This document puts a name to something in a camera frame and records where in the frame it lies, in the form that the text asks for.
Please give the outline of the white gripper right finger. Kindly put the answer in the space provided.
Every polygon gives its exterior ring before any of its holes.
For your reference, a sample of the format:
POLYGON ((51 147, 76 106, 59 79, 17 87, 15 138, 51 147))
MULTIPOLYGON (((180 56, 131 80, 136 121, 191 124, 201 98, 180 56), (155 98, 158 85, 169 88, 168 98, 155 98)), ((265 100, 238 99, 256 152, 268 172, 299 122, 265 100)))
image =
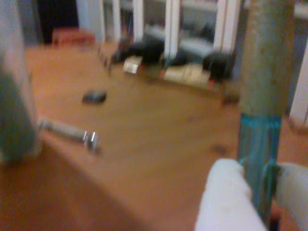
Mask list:
POLYGON ((276 203, 284 207, 302 231, 308 229, 308 168, 279 163, 274 191, 276 203))

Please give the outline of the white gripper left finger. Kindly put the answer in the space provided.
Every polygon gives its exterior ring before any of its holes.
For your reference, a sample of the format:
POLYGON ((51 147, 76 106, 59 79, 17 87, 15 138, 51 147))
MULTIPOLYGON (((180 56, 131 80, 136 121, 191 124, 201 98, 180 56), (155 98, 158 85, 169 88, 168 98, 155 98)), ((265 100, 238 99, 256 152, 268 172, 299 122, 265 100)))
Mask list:
POLYGON ((266 231, 252 204, 244 168, 233 159, 211 167, 197 215, 195 231, 266 231))

